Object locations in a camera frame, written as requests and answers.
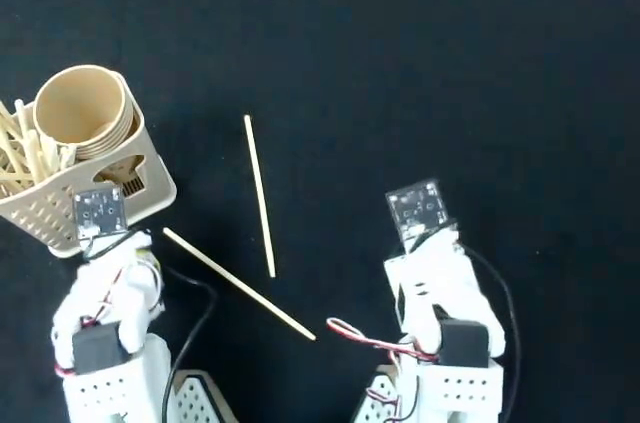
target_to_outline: wire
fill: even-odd
[[[518,328],[518,319],[516,318],[515,305],[513,304],[513,296],[511,295],[511,290],[509,289],[509,285],[504,280],[502,275],[496,270],[496,268],[480,253],[475,251],[473,248],[469,248],[462,243],[458,243],[467,253],[469,253],[475,260],[482,263],[482,265],[491,273],[491,276],[500,284],[502,287],[502,291],[504,291],[504,296],[507,300],[507,307],[509,309],[509,318],[511,320],[511,330],[513,331],[513,344],[515,347],[515,355],[514,355],[514,368],[513,368],[513,378],[511,382],[511,391],[507,398],[507,404],[505,405],[505,410],[502,413],[502,423],[508,423],[511,418],[511,413],[513,412],[513,407],[515,406],[516,396],[518,394],[518,385],[520,384],[520,366],[522,364],[522,342],[520,340],[520,330]]]
[[[395,416],[392,416],[390,418],[387,418],[386,420],[384,420],[382,423],[397,423],[399,421],[407,421],[409,418],[411,418],[413,416],[413,414],[416,412],[416,408],[418,407],[418,397],[420,396],[420,377],[416,376],[416,396],[413,397],[413,406],[411,407],[411,411],[409,412],[409,414],[401,417],[401,418],[397,418]]]
[[[339,335],[344,336],[345,338],[348,338],[349,340],[371,345],[374,348],[390,350],[395,353],[403,353],[422,361],[436,361],[438,359],[436,355],[410,349],[409,346],[413,347],[412,344],[389,343],[387,341],[367,338],[365,334],[358,330],[356,327],[351,326],[349,323],[341,320],[340,318],[327,318],[327,326],[329,327],[329,329],[335,331]]]
[[[113,243],[111,243],[109,246],[103,248],[100,251],[96,251],[95,253],[91,254],[91,248],[93,247],[93,240],[91,240],[89,242],[89,246],[87,247],[86,250],[84,250],[82,256],[85,259],[85,261],[93,261],[93,260],[97,260],[98,258],[102,258],[104,255],[106,255],[107,253],[109,253],[111,250],[116,249],[118,246],[120,246],[122,243],[124,243],[125,241],[127,241],[129,238],[131,238],[133,235],[135,235],[138,232],[138,230],[135,229],[130,229],[122,238],[120,238],[119,240],[114,241]]]
[[[197,286],[199,288],[204,289],[209,294],[209,304],[207,305],[207,308],[205,309],[200,319],[196,322],[196,324],[191,329],[189,336],[187,336],[187,339],[182,345],[182,349],[180,350],[180,353],[178,353],[178,356],[173,362],[173,366],[171,367],[171,371],[169,372],[169,377],[167,378],[167,383],[164,388],[164,394],[162,395],[161,423],[167,423],[167,407],[169,405],[169,395],[171,394],[171,388],[173,386],[173,380],[175,379],[176,372],[178,371],[178,368],[180,367],[182,360],[187,354],[187,351],[189,351],[189,347],[191,346],[193,341],[196,339],[196,336],[198,336],[198,333],[200,332],[200,330],[202,329],[206,321],[213,314],[213,310],[215,308],[216,299],[217,299],[216,292],[213,290],[213,288],[211,288],[211,286],[207,285],[206,283],[203,283],[200,280],[189,278],[188,276],[185,276],[179,271],[174,270],[173,268],[170,268],[168,266],[164,266],[164,269],[167,271],[167,273],[176,277],[177,279],[182,280],[183,282],[188,283],[190,285]]]

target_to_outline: red wire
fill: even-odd
[[[419,350],[411,350],[402,344],[389,343],[386,341],[367,338],[360,330],[354,328],[353,326],[338,318],[328,318],[327,326],[331,330],[335,331],[339,335],[344,336],[345,338],[348,338],[349,340],[357,341],[358,343],[364,343],[366,345],[373,346],[374,348],[390,350],[396,353],[404,353],[405,355],[409,355],[423,361],[435,361],[438,359],[436,355],[424,353],[423,351]]]
[[[109,291],[107,291],[107,294],[105,295],[105,297],[102,299],[102,303],[109,303],[109,296],[111,295],[111,288],[113,287],[113,285],[115,285],[118,280],[120,279],[120,276],[122,275],[122,268],[120,268],[120,270],[118,270],[118,273],[116,273],[116,277],[113,279],[113,281],[111,282],[111,287],[109,288]],[[100,318],[100,315],[102,315],[102,312],[104,311],[106,307],[104,305],[102,305],[100,307],[100,309],[98,310],[98,312],[96,313],[96,316],[94,316],[93,318],[89,318],[87,321],[83,322],[82,326],[93,326],[98,322],[98,318]]]

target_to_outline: white plastic part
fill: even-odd
[[[444,229],[413,253],[385,261],[400,328],[415,337],[423,351],[437,353],[442,333],[433,305],[440,305],[452,318],[485,325],[489,353],[496,358],[504,353],[504,329],[457,240],[457,231]]]
[[[374,376],[369,388],[376,393],[388,398],[389,400],[395,400],[398,397],[398,393],[393,385],[391,379],[384,374],[378,374]],[[394,415],[394,407],[390,404],[384,404],[378,400],[375,400],[365,393],[365,397],[362,400],[360,408],[356,412],[356,416],[353,419],[353,423],[382,423],[383,421],[391,418]]]
[[[418,421],[431,421],[429,416],[433,413],[454,411],[465,413],[466,421],[470,422],[498,421],[502,411],[503,371],[493,360],[489,368],[424,365],[418,371]]]
[[[62,386],[71,423],[108,422],[118,415],[126,415],[126,421],[159,423],[170,367],[167,344],[148,334],[144,350],[128,363],[65,378]],[[173,394],[167,416],[169,423],[185,421],[178,419]]]
[[[98,238],[92,249],[100,251],[120,238],[122,235]],[[100,315],[101,324],[119,322],[118,336],[128,353],[142,348],[149,322],[164,310],[160,302],[162,276],[153,265],[141,261],[140,249],[150,245],[151,237],[139,231],[104,256],[78,268],[76,281],[53,317],[51,342],[56,362],[62,368],[75,366],[72,339],[87,315]],[[143,254],[151,255],[148,250]],[[108,305],[104,303],[106,295]]]
[[[186,378],[176,395],[180,423],[221,423],[199,378]]]
[[[122,80],[131,95],[126,81],[124,78]],[[96,159],[71,166],[32,188],[1,199],[0,216],[49,246],[55,256],[73,256],[80,251],[72,214],[73,194],[76,191],[112,185],[111,182],[94,179],[109,166],[135,156],[142,158],[141,163],[135,167],[134,174],[137,176],[122,183],[128,223],[133,225],[173,203],[177,193],[175,183],[153,146],[140,107],[132,95],[131,98],[135,109],[134,125],[137,128],[118,148]],[[33,103],[27,105],[25,110],[27,118],[32,120]]]
[[[463,368],[418,364],[413,357],[401,355],[395,382],[377,375],[370,388],[392,400],[400,397],[395,417],[403,423],[497,423],[503,376],[502,367],[494,361],[489,368]],[[354,423],[386,421],[392,411],[392,405],[366,397]]]

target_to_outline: black cable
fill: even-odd
[[[200,330],[202,329],[206,321],[213,314],[213,309],[215,308],[215,304],[216,304],[216,292],[213,290],[213,288],[211,288],[211,286],[207,285],[206,283],[203,283],[200,280],[189,278],[188,276],[185,276],[179,271],[174,270],[173,268],[170,268],[166,265],[163,266],[162,268],[170,275],[178,278],[179,280],[182,280],[185,283],[189,283],[190,285],[203,288],[209,294],[209,304],[207,305],[207,308],[202,314],[202,316],[200,317],[200,319],[193,326],[191,332],[189,333],[189,336],[187,336],[187,339],[182,345],[182,349],[180,350],[180,353],[178,353],[178,356],[176,356],[176,359],[173,362],[173,366],[171,367],[171,371],[169,372],[169,377],[167,378],[167,384],[164,388],[164,394],[162,395],[162,418],[161,418],[162,423],[167,423],[167,407],[169,405],[169,395],[171,394],[171,387],[173,386],[173,380],[176,377],[176,372],[178,371],[178,368],[180,367],[182,360],[187,354],[187,351],[189,351],[189,347],[198,336],[198,333],[200,332]]]
[[[520,365],[522,362],[522,342],[520,341],[520,330],[518,329],[518,320],[516,318],[515,306],[513,304],[513,296],[511,295],[511,290],[509,289],[509,285],[504,280],[502,275],[496,270],[496,268],[489,263],[484,256],[475,251],[472,248],[469,248],[462,243],[458,243],[467,253],[469,253],[475,260],[479,261],[484,265],[484,267],[489,270],[491,276],[495,278],[495,280],[500,284],[502,290],[504,291],[504,296],[507,300],[507,307],[509,309],[509,318],[511,320],[511,330],[513,331],[513,344],[515,347],[515,355],[514,355],[514,368],[513,368],[513,378],[511,382],[511,392],[507,398],[507,404],[505,405],[505,410],[502,413],[501,423],[508,423],[511,418],[511,413],[513,412],[513,407],[515,406],[516,396],[518,394],[518,385],[520,384]]]
[[[409,412],[408,415],[403,416],[402,418],[396,418],[394,416],[387,418],[386,420],[384,420],[382,423],[397,423],[400,421],[407,421],[409,418],[411,418],[413,416],[413,414],[416,412],[416,408],[418,407],[418,397],[420,396],[420,377],[417,376],[416,377],[416,396],[413,399],[413,407],[411,408],[411,411]]]
[[[414,251],[416,251],[422,243],[427,241],[430,237],[438,233],[440,230],[444,230],[445,228],[451,228],[452,226],[456,226],[457,224],[458,224],[458,220],[456,220],[455,218],[449,218],[444,223],[438,224],[438,226],[436,226],[432,230],[425,231],[424,233],[422,233],[416,238],[416,241],[413,242],[413,245],[411,245],[411,248],[409,248],[409,253],[413,253]]]
[[[138,230],[132,228],[122,238],[120,238],[119,240],[114,241],[113,243],[111,243],[106,248],[103,248],[100,251],[96,251],[95,253],[91,253],[91,249],[93,248],[93,242],[94,242],[94,240],[91,239],[91,241],[89,242],[89,246],[87,246],[86,250],[84,250],[84,252],[82,253],[82,257],[85,259],[85,261],[92,261],[92,260],[97,260],[98,258],[102,258],[104,255],[109,253],[111,250],[117,248],[122,243],[127,241],[129,238],[131,238],[137,232],[138,232]]]

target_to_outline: wooden stick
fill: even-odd
[[[33,177],[31,175],[18,175],[17,173],[9,173],[8,171],[0,168],[0,183],[3,181],[31,181]]]
[[[45,179],[44,171],[40,165],[40,158],[38,157],[39,151],[40,142],[38,140],[38,133],[36,130],[29,130],[24,139],[24,153],[27,157],[29,171],[33,175],[33,181],[36,185]]]
[[[249,143],[249,154],[251,155],[251,166],[253,167],[253,179],[256,182],[256,192],[258,193],[258,206],[260,208],[260,222],[262,223],[262,236],[264,238],[264,251],[267,256],[267,266],[269,276],[276,277],[276,264],[273,258],[273,245],[271,244],[271,231],[269,230],[269,219],[267,218],[267,202],[264,199],[264,188],[262,187],[262,176],[260,175],[260,164],[258,163],[258,152],[256,142],[253,138],[253,127],[251,117],[244,115],[244,127],[247,131],[247,141]]]
[[[11,143],[9,142],[9,138],[5,133],[4,124],[5,122],[0,123],[0,148],[2,148],[4,152],[7,154],[7,157],[9,158],[9,162],[11,163],[11,166],[13,166],[13,171],[15,171],[16,174],[22,176],[24,175],[24,173],[22,171],[20,160],[17,156],[18,153],[13,149],[13,147],[11,146]]]
[[[313,333],[311,333],[304,326],[302,326],[296,320],[294,320],[289,315],[287,315],[284,311],[282,311],[276,305],[274,305],[269,300],[267,300],[264,296],[260,295],[260,293],[258,293],[254,289],[252,289],[249,285],[243,283],[238,278],[236,278],[231,273],[229,273],[227,270],[222,268],[220,265],[218,265],[215,261],[213,261],[207,255],[202,253],[200,250],[198,250],[191,243],[189,243],[189,242],[185,241],[184,239],[182,239],[180,236],[178,236],[176,233],[174,233],[169,228],[163,228],[162,232],[166,236],[168,236],[171,240],[173,240],[175,243],[177,243],[179,246],[181,246],[182,248],[187,250],[189,253],[191,253],[193,256],[195,256],[197,259],[199,259],[202,263],[204,263],[205,265],[210,267],[213,271],[215,271],[220,276],[222,276],[224,279],[229,281],[236,288],[238,288],[239,290],[245,292],[251,298],[256,300],[258,303],[260,303],[267,310],[269,310],[271,313],[273,313],[278,318],[280,318],[282,321],[284,321],[291,328],[293,328],[294,330],[302,333],[304,336],[306,336],[310,340],[314,340],[315,341],[316,336]]]
[[[16,125],[16,122],[13,121],[13,117],[11,116],[11,113],[9,113],[7,108],[4,106],[4,103],[2,103],[2,100],[0,100],[0,119],[4,120],[4,123],[5,123],[4,127],[7,129],[9,133],[11,133],[11,136],[13,136],[16,139],[22,138],[22,135],[20,134],[20,128],[18,128],[18,125]]]
[[[60,149],[60,171],[66,170],[76,162],[76,146],[63,146]]]
[[[44,162],[49,169],[49,173],[54,174],[60,170],[60,157],[58,156],[58,145],[55,140],[47,135],[40,135],[40,147],[44,155]]]
[[[22,100],[16,100],[13,106],[16,107],[16,115],[18,115],[18,124],[20,125],[22,139],[25,139],[29,131],[29,124],[27,123],[27,112],[24,109],[24,102]]]

